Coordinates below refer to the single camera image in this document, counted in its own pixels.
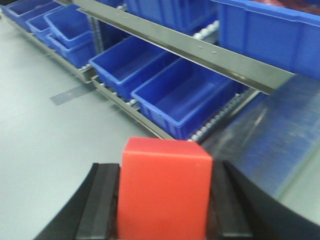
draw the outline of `blue storage bin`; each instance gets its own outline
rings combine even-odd
[[[235,96],[239,83],[179,59],[132,92],[141,113],[186,140]]]
[[[25,0],[8,7],[7,11],[16,23],[30,32],[26,21],[60,6],[61,4],[51,0]]]
[[[163,49],[135,36],[90,60],[100,79],[124,99],[131,99],[131,91],[174,61],[164,56]]]
[[[125,0],[129,13],[189,34],[217,12],[209,0]]]
[[[124,0],[97,0],[97,2],[106,4],[115,8],[124,4]]]
[[[64,8],[64,6],[60,6],[56,8],[56,10]],[[47,35],[50,34],[50,26],[46,22],[44,18],[44,14],[34,17],[28,20],[26,23],[28,24],[31,32],[42,42],[44,42],[47,46],[50,47],[50,41],[47,38]]]
[[[251,0],[214,2],[221,47],[320,80],[320,16]]]
[[[93,39],[83,41],[79,45],[72,48],[64,46],[63,43],[53,38],[50,34],[48,35],[48,39],[52,42],[52,46],[57,53],[63,56],[77,68],[81,68],[88,64],[89,59],[96,55]]]
[[[87,15],[72,4],[44,16],[51,34],[68,48],[93,38]]]

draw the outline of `floor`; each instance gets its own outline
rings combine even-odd
[[[0,19],[1,240],[32,240],[131,136],[153,137]]]

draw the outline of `red item in bin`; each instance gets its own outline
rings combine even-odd
[[[212,157],[197,143],[132,137],[122,155],[122,240],[204,240]]]
[[[310,14],[320,15],[320,6],[311,5],[304,0],[253,0],[255,2],[284,7]]]

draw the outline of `blue plastic bin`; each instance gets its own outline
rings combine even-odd
[[[97,0],[97,2],[106,4],[115,8],[124,4],[124,0]]]
[[[30,32],[26,21],[60,7],[61,4],[51,0],[25,0],[7,8],[12,19]]]
[[[189,34],[217,12],[209,0],[125,0],[129,13]]]
[[[141,113],[176,139],[186,140],[235,96],[239,84],[179,59],[132,92]]]
[[[64,8],[64,6],[60,6],[56,8],[56,10]],[[50,41],[47,38],[47,35],[50,34],[50,26],[46,22],[44,18],[44,14],[34,17],[28,20],[26,23],[28,24],[31,32],[42,42],[44,42],[47,46],[50,47]]]
[[[251,0],[214,1],[223,48],[320,80],[320,16]]]
[[[68,48],[76,47],[93,38],[87,15],[72,4],[44,16],[51,35]]]
[[[134,36],[90,60],[100,79],[124,99],[131,91],[173,62],[175,56]]]
[[[93,39],[83,41],[79,45],[72,48],[67,48],[63,45],[63,43],[53,38],[50,34],[48,35],[48,39],[52,42],[52,46],[57,53],[63,56],[77,68],[81,68],[88,64],[89,59],[96,55]]]

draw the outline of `empty blue bin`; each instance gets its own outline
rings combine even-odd
[[[175,56],[165,53],[155,45],[130,36],[90,63],[107,86],[130,100],[132,90],[175,60]]]
[[[88,64],[89,59],[96,55],[96,49],[93,39],[88,39],[81,42],[79,45],[68,48],[59,42],[59,40],[52,37],[50,34],[47,36],[51,41],[53,48],[58,54],[67,59],[70,63],[77,68],[81,68]]]
[[[50,34],[50,26],[46,22],[44,14],[30,19],[26,23],[28,24],[31,32],[33,32],[39,40],[50,47],[50,41],[47,38],[47,35]]]
[[[320,16],[251,0],[214,2],[221,47],[320,80]]]
[[[217,12],[209,0],[125,0],[128,12],[189,34]]]
[[[60,7],[61,4],[51,0],[25,0],[7,8],[12,19],[30,32],[28,20]]]
[[[179,59],[132,92],[141,113],[186,140],[235,96],[239,83]]]
[[[124,4],[124,0],[97,0],[97,1],[115,8]]]
[[[44,16],[52,36],[68,48],[93,38],[88,17],[78,8],[72,4]]]

